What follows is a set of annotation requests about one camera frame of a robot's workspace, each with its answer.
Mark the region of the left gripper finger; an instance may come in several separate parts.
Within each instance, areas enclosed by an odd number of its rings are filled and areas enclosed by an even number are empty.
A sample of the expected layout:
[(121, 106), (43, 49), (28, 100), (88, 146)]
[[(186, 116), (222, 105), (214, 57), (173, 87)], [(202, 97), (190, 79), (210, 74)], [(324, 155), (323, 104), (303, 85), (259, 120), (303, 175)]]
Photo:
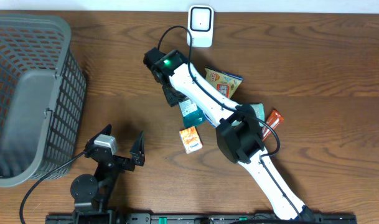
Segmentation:
[(112, 125), (110, 124), (106, 125), (98, 134), (94, 135), (91, 139), (87, 141), (86, 146), (91, 146), (92, 144), (94, 144), (95, 139), (101, 134), (109, 136), (111, 134), (111, 130), (112, 130)]
[(131, 162), (136, 166), (143, 166), (145, 163), (144, 154), (144, 132), (141, 131), (131, 150)]

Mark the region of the light green wet wipes pack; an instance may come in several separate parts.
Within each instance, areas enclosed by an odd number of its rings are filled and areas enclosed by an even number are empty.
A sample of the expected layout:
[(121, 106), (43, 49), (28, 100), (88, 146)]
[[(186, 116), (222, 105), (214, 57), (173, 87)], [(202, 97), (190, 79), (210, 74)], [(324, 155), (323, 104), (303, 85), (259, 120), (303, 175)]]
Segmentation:
[[(257, 103), (257, 104), (252, 104), (250, 105), (254, 112), (255, 112), (255, 115), (257, 118), (261, 119), (262, 121), (265, 121), (265, 114), (264, 114), (264, 105), (262, 103)], [(238, 126), (241, 122), (239, 121), (234, 121), (232, 123), (233, 126)], [(259, 122), (259, 125), (260, 127), (264, 127), (264, 125), (262, 123)]]

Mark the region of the orange snack bar wrapper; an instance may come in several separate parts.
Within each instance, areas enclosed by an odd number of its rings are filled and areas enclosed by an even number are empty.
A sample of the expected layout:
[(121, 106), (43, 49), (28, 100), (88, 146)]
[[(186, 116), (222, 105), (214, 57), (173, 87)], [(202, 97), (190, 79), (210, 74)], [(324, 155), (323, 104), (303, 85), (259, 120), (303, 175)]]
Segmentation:
[[(272, 110), (271, 114), (269, 115), (265, 123), (268, 126), (270, 126), (272, 129), (276, 129), (276, 127), (283, 121), (284, 121), (284, 118), (282, 117), (281, 113), (278, 110)], [(271, 131), (267, 127), (263, 127), (262, 133), (263, 133), (263, 141), (265, 141), (266, 138), (271, 134)]]

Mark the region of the yellow snack bag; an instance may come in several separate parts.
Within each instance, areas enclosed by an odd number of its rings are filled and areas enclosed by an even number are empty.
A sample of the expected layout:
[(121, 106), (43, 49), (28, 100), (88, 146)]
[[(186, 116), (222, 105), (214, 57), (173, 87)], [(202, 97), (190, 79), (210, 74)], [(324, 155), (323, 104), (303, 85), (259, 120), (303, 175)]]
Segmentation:
[(206, 81), (216, 88), (222, 95), (231, 98), (238, 86), (242, 83), (243, 77), (232, 73), (220, 71), (212, 67), (205, 67)]

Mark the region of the teal mouthwash bottle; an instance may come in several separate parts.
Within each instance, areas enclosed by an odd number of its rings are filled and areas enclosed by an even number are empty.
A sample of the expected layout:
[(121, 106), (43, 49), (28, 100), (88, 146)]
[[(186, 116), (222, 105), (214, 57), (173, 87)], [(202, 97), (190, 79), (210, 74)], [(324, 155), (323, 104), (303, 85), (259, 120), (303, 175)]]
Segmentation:
[(205, 122), (204, 112), (189, 98), (179, 103), (185, 128), (198, 126)]

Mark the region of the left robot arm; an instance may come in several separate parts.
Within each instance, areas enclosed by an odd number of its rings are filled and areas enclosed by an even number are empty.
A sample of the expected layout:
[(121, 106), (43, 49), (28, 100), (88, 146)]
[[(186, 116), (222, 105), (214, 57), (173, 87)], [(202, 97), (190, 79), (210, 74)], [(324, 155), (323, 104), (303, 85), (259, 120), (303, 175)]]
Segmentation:
[(107, 125), (86, 143), (84, 156), (97, 162), (97, 168), (93, 175), (80, 175), (71, 184), (74, 223), (124, 222), (108, 204), (119, 175), (144, 165), (144, 133), (139, 134), (129, 151), (131, 157), (127, 158), (116, 155), (118, 145), (111, 129)]

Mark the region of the small orange tissue pack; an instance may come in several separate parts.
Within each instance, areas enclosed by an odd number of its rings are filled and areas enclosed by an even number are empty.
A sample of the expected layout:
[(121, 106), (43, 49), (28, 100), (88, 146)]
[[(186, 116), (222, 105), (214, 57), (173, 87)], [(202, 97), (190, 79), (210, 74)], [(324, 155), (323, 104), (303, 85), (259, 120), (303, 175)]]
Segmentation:
[(195, 126), (179, 131), (179, 135), (187, 154), (203, 148), (203, 144)]

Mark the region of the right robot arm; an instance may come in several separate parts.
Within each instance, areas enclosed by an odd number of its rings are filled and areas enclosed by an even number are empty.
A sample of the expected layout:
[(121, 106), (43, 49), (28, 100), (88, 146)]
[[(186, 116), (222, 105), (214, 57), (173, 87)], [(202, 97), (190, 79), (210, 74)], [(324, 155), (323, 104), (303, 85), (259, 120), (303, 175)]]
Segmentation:
[(239, 105), (218, 92), (201, 76), (184, 54), (168, 54), (153, 48), (144, 55), (144, 64), (155, 80), (178, 99), (192, 100), (215, 127), (217, 145), (232, 163), (242, 166), (259, 185), (281, 220), (313, 222), (313, 212), (296, 196), (271, 162), (272, 153), (263, 143), (262, 128), (252, 106)]

